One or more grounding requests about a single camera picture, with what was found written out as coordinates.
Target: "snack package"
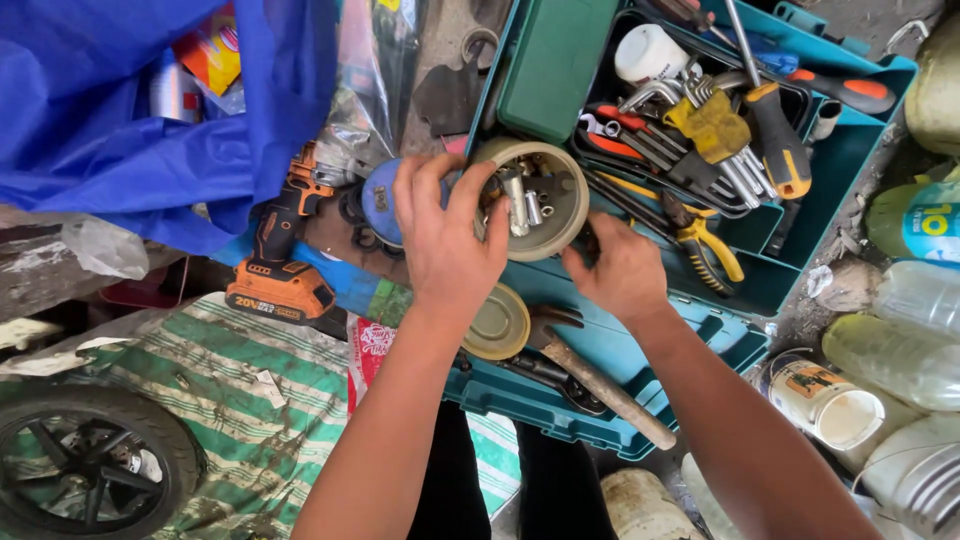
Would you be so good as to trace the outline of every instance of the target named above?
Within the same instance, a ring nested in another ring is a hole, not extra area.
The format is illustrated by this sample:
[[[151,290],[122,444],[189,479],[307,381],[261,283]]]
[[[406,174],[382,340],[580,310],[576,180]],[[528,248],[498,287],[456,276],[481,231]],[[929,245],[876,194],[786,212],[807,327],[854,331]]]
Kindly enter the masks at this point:
[[[194,77],[218,96],[240,74],[240,45],[233,4],[214,12],[173,44],[174,54]]]
[[[394,343],[396,329],[348,314],[347,340],[350,359],[347,372],[347,416],[353,414],[373,377],[383,363],[383,357]]]

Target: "teal toolbox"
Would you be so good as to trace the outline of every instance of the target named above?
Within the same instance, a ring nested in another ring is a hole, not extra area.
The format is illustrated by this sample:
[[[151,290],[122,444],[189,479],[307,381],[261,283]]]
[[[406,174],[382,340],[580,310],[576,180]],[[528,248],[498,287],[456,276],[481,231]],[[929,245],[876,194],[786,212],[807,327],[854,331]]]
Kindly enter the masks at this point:
[[[723,0],[703,0],[702,4],[704,9],[716,14],[719,23],[729,20]],[[614,15],[624,7],[615,0],[516,0],[474,119],[468,151],[504,130],[501,125],[491,129],[483,127],[484,108],[491,96],[497,100],[500,122],[562,144],[588,98]],[[900,97],[893,109],[879,115],[845,108],[833,135],[815,143],[811,160],[813,187],[802,199],[796,221],[777,257],[768,257],[762,252],[782,218],[780,207],[767,204],[741,219],[722,218],[715,224],[717,234],[736,252],[746,273],[746,279],[737,285],[731,298],[722,300],[713,295],[688,268],[685,258],[679,258],[663,246],[661,253],[667,269],[670,302],[714,352],[742,373],[766,355],[769,343],[769,338],[750,324],[750,318],[773,317],[780,312],[900,106],[902,96],[916,76],[917,65],[896,56],[877,63],[867,61],[857,54],[863,51],[854,46],[855,40],[827,39],[824,21],[786,2],[778,4],[774,14],[742,2],[738,2],[738,8],[747,30],[764,34],[782,48],[798,53],[802,67],[826,75],[853,74],[876,79]],[[597,28],[601,23],[605,26],[602,38],[598,38]],[[563,31],[549,34],[550,28]],[[689,34],[676,27],[670,30]],[[701,41],[705,49],[715,47],[690,36]],[[564,70],[558,74],[544,69],[553,64],[563,66]],[[531,65],[540,66],[535,70],[535,77],[518,78],[511,72],[513,67]],[[502,86],[503,90],[491,91],[491,86]],[[517,105],[522,105],[523,99],[515,101],[523,92],[543,92],[529,95],[549,96],[539,105],[545,119],[529,121],[527,112],[531,108]],[[812,96],[815,110],[824,96],[816,92]],[[809,128],[808,119],[798,131],[805,135]],[[644,183],[643,178],[630,180]],[[586,327],[559,329],[561,337],[587,361],[621,383],[664,424],[673,429],[677,427],[666,396],[635,341],[608,313],[577,293],[558,260],[511,262],[501,281],[515,290],[527,305],[549,303],[583,312]],[[636,429],[610,412],[600,417],[572,412],[553,390],[477,358],[472,358],[471,364],[467,371],[450,372],[444,392],[445,399],[461,404],[463,409],[504,414],[563,440],[583,440],[595,447],[616,450],[626,459],[641,459],[654,448]]]

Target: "blue plastic bag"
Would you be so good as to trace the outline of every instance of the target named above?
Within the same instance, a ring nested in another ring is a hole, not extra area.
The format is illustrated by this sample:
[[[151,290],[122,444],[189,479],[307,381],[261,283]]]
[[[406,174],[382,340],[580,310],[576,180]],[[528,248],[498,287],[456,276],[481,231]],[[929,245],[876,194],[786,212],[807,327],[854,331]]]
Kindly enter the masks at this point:
[[[338,13],[336,0],[234,0],[247,112],[148,117],[144,67],[223,4],[0,3],[0,201],[89,212],[193,254],[243,233],[324,124]]]

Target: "orange drill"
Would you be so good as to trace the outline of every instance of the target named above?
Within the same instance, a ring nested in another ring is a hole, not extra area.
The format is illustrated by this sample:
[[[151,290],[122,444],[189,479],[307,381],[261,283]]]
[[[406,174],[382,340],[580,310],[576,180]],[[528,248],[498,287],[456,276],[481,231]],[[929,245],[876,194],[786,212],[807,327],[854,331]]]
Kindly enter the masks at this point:
[[[336,303],[333,289],[316,268],[289,259],[300,225],[317,213],[322,197],[333,195],[332,187],[313,181],[313,148],[308,142],[290,161],[280,194],[267,203],[253,237],[253,254],[237,265],[236,281],[227,287],[228,306],[310,326]]]

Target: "black tire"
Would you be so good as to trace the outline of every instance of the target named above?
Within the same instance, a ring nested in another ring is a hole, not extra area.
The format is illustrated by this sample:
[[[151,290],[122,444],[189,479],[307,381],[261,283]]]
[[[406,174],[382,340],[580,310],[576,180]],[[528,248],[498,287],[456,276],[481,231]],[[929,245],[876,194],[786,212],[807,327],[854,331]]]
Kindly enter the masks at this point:
[[[197,489],[203,451],[194,444],[193,433],[157,403],[122,388],[95,385],[39,386],[29,394],[0,404],[0,449],[33,418],[58,413],[102,417],[133,431],[151,449],[163,474],[163,490],[142,519],[100,534],[78,534],[59,523],[68,521],[62,518],[24,519],[0,497],[0,530],[24,540],[141,540],[177,515]]]

